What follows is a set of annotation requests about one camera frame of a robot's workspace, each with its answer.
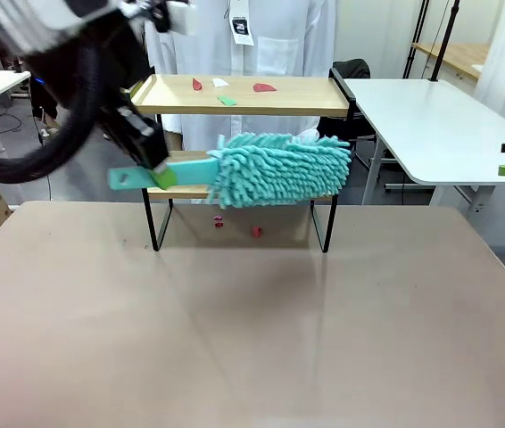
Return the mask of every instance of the black pole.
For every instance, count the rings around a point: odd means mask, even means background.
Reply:
[[[411,69],[413,67],[413,62],[415,61],[415,53],[417,52],[414,43],[418,43],[421,39],[421,33],[423,32],[423,26],[425,24],[425,19],[427,17],[427,12],[429,10],[430,0],[423,0],[421,3],[421,10],[419,11],[419,16],[417,18],[417,25],[415,26],[415,33],[413,34],[413,40],[411,40],[410,53],[407,57],[407,63],[405,64],[405,71],[403,72],[403,78],[409,78],[411,74]]]
[[[445,37],[443,38],[443,43],[441,44],[441,50],[439,51],[439,56],[437,57],[437,62],[435,63],[435,69],[433,70],[433,76],[429,80],[436,82],[439,77],[439,70],[443,64],[443,58],[447,52],[447,46],[449,45],[449,40],[451,39],[452,28],[455,25],[455,20],[457,19],[457,13],[459,13],[459,3],[460,0],[455,0],[455,4],[451,8],[451,17],[449,18],[449,24],[447,25],[447,30],[445,31]]]
[[[147,217],[147,226],[149,227],[149,235],[152,238],[152,246],[154,251],[159,251],[160,246],[157,243],[157,236],[155,235],[155,224],[153,222],[152,204],[149,202],[149,194],[147,189],[142,189],[142,196],[144,197],[145,216]]]

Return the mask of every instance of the floor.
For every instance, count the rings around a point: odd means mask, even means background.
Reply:
[[[6,151],[10,157],[22,156],[39,147],[37,129],[31,116],[29,100],[13,100],[12,105],[5,106],[6,100],[0,101],[0,114],[8,112],[21,121],[19,128],[1,135]],[[17,120],[10,116],[0,117],[0,132],[14,128]],[[358,154],[364,160],[372,157],[372,143],[359,144]],[[66,166],[54,172],[48,179],[43,178],[33,183],[22,185],[26,201],[100,201],[100,202],[141,202],[141,193],[114,192],[106,183],[106,171],[109,168],[132,165],[133,161],[124,155],[112,142],[103,138],[97,129],[79,154]],[[348,185],[340,194],[342,205],[359,205],[363,196],[368,172],[358,163],[352,164]],[[402,172],[382,169],[380,184],[374,193],[373,203],[378,205],[427,205],[431,199],[430,192],[385,192],[383,184],[401,183]],[[4,198],[12,205],[16,198],[12,187],[0,185]],[[505,254],[497,254],[505,263]]]

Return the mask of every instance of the wooden desk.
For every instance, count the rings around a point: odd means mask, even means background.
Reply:
[[[423,54],[429,55],[433,44],[431,43],[414,43],[418,51]],[[481,77],[481,72],[475,70],[473,65],[484,65],[490,45],[488,44],[474,44],[474,43],[451,43],[447,47],[447,52],[443,58],[443,63],[452,67],[459,73],[478,80]],[[435,59],[439,57],[441,51],[441,44],[435,44],[431,56]]]
[[[456,211],[340,207],[324,256],[305,207],[175,210],[160,253],[141,204],[0,228],[0,427],[505,427],[505,268]]]
[[[195,76],[203,90],[194,91],[194,76],[151,76],[133,96],[142,113],[248,114],[269,116],[347,116],[348,103],[328,78],[222,77],[229,86],[214,87],[212,76]],[[255,83],[267,83],[277,92],[255,93]],[[237,102],[227,107],[217,97]]]

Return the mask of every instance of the person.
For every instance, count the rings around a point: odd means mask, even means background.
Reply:
[[[233,38],[231,4],[249,3],[254,45]],[[336,0],[194,0],[192,36],[157,33],[145,24],[145,42],[157,73],[206,76],[326,77],[332,66]],[[319,118],[162,115],[171,150],[211,150],[219,135],[244,132],[317,134]]]

